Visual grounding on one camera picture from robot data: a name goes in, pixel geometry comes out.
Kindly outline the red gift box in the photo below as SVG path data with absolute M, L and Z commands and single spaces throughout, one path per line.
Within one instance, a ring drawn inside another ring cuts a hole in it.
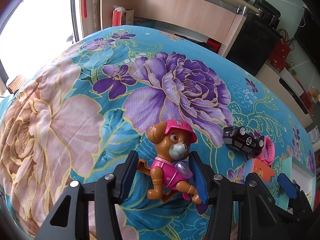
M 281 72 L 286 68 L 287 63 L 274 51 L 271 52 L 267 59 L 268 63 L 272 65 L 278 72 Z

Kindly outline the brown pink puppy toy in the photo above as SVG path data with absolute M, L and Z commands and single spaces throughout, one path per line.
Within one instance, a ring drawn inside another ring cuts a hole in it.
M 192 127 L 184 120 L 171 119 L 151 126 L 146 135 L 156 150 L 150 167 L 144 159 L 137 164 L 137 170 L 152 180 L 153 188 L 148 190 L 147 197 L 165 203 L 180 192 L 184 199 L 201 204 L 196 187 L 189 183 L 193 173 L 183 162 L 189 157 L 190 146 L 197 141 Z

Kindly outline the blue orange toy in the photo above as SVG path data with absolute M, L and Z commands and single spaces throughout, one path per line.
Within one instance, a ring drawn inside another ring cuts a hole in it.
M 256 173 L 262 181 L 272 183 L 276 178 L 276 172 L 258 158 L 249 159 L 244 165 L 244 179 L 249 173 Z

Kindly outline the wooden bar counter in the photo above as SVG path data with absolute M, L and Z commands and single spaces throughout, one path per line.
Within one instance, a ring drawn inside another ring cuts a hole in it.
M 221 44 L 218 54 L 226 57 L 246 15 L 259 10 L 243 0 L 100 0 L 100 25 L 112 25 L 114 5 L 133 9 L 135 16 L 173 24 L 212 38 Z

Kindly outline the red handbag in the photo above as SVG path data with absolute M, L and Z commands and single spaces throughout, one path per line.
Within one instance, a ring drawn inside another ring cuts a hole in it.
M 289 35 L 285 29 L 279 29 L 277 33 L 280 35 L 280 41 L 276 44 L 274 52 L 285 60 L 291 51 Z

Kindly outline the red paper bag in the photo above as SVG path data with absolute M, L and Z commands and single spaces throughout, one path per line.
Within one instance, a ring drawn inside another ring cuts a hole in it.
M 118 5 L 114 5 L 113 8 L 114 10 L 112 12 L 112 26 L 113 27 L 121 26 L 121 22 L 122 22 L 121 18 L 123 16 L 123 13 L 125 12 L 125 8 Z

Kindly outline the black water dispenser cabinet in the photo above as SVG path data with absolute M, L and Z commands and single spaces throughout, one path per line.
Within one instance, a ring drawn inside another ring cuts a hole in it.
M 255 76 L 262 68 L 280 35 L 276 32 L 281 13 L 266 0 L 255 0 L 259 14 L 246 17 L 226 59 Z

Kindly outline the teal cardboard box tray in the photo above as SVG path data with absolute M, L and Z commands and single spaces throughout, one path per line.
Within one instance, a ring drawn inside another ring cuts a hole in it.
M 280 165 L 281 173 L 300 186 L 313 209 L 316 195 L 316 175 L 294 157 L 284 159 Z

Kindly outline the pink smart watch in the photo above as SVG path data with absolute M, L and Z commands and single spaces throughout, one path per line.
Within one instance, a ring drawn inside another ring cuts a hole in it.
M 268 135 L 264 136 L 264 145 L 257 158 L 268 166 L 274 162 L 275 146 Z

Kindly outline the black toy car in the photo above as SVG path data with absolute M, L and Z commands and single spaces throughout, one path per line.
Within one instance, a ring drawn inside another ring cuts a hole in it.
M 223 129 L 223 140 L 229 148 L 255 156 L 262 152 L 265 137 L 255 138 L 247 133 L 244 126 L 228 126 Z

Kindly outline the white tv cabinet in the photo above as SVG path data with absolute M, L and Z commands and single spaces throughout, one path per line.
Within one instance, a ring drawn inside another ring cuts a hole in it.
M 280 76 L 271 67 L 264 64 L 255 77 L 288 107 L 304 128 L 313 123 L 310 114 L 303 112 L 293 96 L 280 84 Z

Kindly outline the white flat box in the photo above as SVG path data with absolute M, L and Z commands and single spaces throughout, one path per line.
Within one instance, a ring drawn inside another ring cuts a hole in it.
M 304 93 L 304 90 L 300 86 L 298 81 L 293 77 L 293 75 L 286 68 L 284 68 L 280 72 L 280 76 L 298 96 L 301 96 Z

